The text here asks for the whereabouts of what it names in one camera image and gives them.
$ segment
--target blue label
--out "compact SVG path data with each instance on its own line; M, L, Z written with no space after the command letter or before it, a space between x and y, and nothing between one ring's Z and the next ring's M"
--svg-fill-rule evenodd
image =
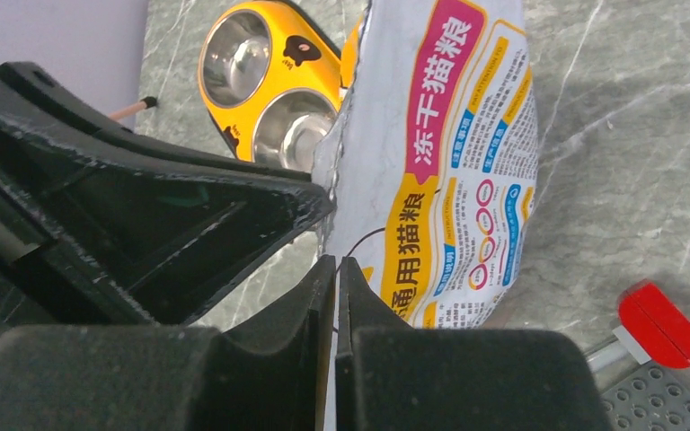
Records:
M519 192L522 190L518 184L515 184L507 191L507 199L504 201L504 213L507 217L507 225L509 226L509 252L507 254L507 266L504 270L504 286L511 283L512 278L517 276L518 268L516 260L519 255L519 220L517 219L517 200Z
M469 135L469 128L472 125L474 115L469 110L464 111L462 122L459 123L459 129L456 131L456 138L454 139L454 152L451 154L451 167L458 168L459 162L462 160L462 152L464 151L464 144L466 144L466 137Z
M499 126L496 128L496 132L493 133L491 146L488 147L488 152L485 153L485 161L482 163L483 172L491 173L491 169L493 169L493 159L496 158L496 153L499 151L501 139L503 139L504 134L507 133L507 127L508 125L504 120L499 121Z
M448 284L448 279L451 278L451 273L454 272L454 265L456 264L456 247L445 244L445 251L446 261L443 262L443 276L440 277L440 283L438 284L438 288L435 289L434 296L438 296L443 293L443 290Z

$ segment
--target brown dog icon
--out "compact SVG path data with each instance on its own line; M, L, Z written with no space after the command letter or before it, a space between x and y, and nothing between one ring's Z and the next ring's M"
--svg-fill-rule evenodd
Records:
M303 36L290 36L287 38L287 46L284 48L284 57L291 58L295 62L295 66L300 66L305 61L321 58L321 50Z

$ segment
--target yellow label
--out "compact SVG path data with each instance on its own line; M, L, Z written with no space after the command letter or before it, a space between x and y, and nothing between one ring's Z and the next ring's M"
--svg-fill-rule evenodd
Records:
M530 201L533 200L534 187L528 187L525 191L525 196L522 197L522 221L523 223L530 218Z
M512 121L514 121L515 116L519 112L519 109L522 107L522 103L525 102L527 92L530 91L530 83L532 82L533 73L530 70L530 66L528 66L527 70L525 71L525 77L522 78L522 82L519 83L519 88L517 88L517 92L514 93L514 98L512 99L512 102L509 105L507 112L504 114L505 123L511 124Z
M429 215L438 177L419 184L405 173L385 227L385 273L380 297L408 320L427 292L432 272Z
M364 273L364 278L367 280L367 283L371 282L371 276L374 275L374 267L363 268L361 272Z
M435 316L438 314L438 303L429 303L424 309L424 319L421 321L422 328L431 330L435 328Z
M443 228L446 244L456 245L456 233L454 232L454 193L456 192L456 177L448 181L448 192L443 199Z
M501 61L504 59L504 54L507 53L508 46L509 40L506 38L499 38L496 41L496 46L493 47L491 58L488 59L488 64L486 64L485 68L482 70L482 75L480 75L480 79L477 81L477 85L472 92L472 98L469 100L467 109L472 112L472 114L476 114L478 108L480 108L482 97L488 90L488 85L491 84L491 80L493 76L496 75L496 71L499 70Z

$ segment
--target gray plastic tray with holes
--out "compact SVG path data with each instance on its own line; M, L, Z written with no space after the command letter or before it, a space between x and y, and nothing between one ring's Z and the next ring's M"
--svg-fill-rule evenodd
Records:
M602 403L615 430L690 431L690 391L654 363L607 390Z

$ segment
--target wooden stick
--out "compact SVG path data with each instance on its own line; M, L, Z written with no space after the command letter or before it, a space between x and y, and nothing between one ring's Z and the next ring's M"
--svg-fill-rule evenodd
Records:
M115 121L120 121L125 117L130 117L141 110L148 110L154 106L157 106L157 98L153 96L146 96L144 99L137 101L136 103L123 108L122 110L112 112L110 114L110 118L114 119Z

